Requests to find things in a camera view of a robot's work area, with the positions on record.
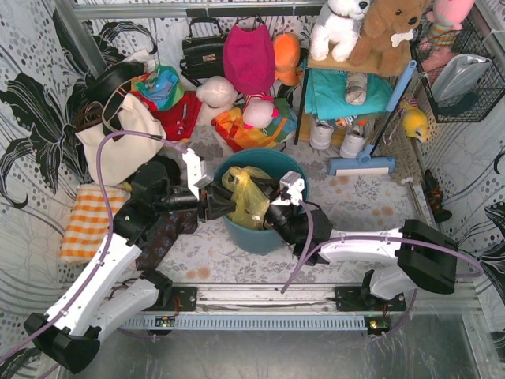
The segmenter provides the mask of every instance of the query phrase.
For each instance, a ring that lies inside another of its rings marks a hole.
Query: orange checkered cloth
[[[109,186],[106,189],[112,212],[116,214],[129,199],[129,193]],[[100,187],[96,184],[80,186],[63,237],[60,259],[65,263],[89,262],[100,247],[108,226],[107,210]]]

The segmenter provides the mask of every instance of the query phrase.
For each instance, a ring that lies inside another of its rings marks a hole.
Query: blue mop
[[[398,83],[393,90],[391,98],[386,106],[386,113],[382,117],[380,125],[372,132],[370,142],[365,146],[362,152],[357,154],[356,159],[334,158],[330,160],[328,174],[335,176],[367,175],[367,174],[390,174],[396,166],[395,158],[391,156],[374,156],[373,152],[380,142],[393,111],[403,96],[410,78],[416,69],[416,61],[409,62]]]

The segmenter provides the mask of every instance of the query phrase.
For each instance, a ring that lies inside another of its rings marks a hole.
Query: brown teddy bear
[[[385,77],[395,73],[402,61],[404,49],[409,49],[413,29],[419,25],[421,16],[430,0],[376,0],[365,17],[360,39],[349,60],[359,66],[366,62],[370,53],[382,54],[379,74]]]

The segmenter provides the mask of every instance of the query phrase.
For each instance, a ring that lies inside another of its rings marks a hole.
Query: wooden shelf
[[[405,49],[405,54],[402,56],[402,64],[398,66],[395,76],[400,76],[403,70],[406,68],[407,64],[411,60],[410,50]],[[310,69],[337,69],[340,71],[351,71],[355,73],[374,73],[378,74],[380,56],[377,53],[372,52],[368,60],[361,66],[352,66],[349,61],[336,62],[331,57],[331,54],[327,56],[323,61],[315,61],[312,57],[309,57],[308,67]]]
[[[309,142],[310,141],[310,114],[306,114],[304,112],[303,116],[301,116],[301,124],[300,124],[300,137],[298,138],[301,142]],[[331,144],[333,146],[340,147],[342,142],[344,141],[344,137],[346,136],[345,129],[339,129],[333,132],[331,136]]]

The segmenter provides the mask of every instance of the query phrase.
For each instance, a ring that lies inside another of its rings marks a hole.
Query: orange plush toy
[[[393,75],[429,3],[430,0],[376,0],[365,16],[360,39],[349,56],[351,65],[365,63],[375,51],[382,54],[379,73]]]
[[[284,33],[274,38],[275,79],[283,84],[299,85],[301,69],[297,71],[300,60],[300,41],[292,33]]]

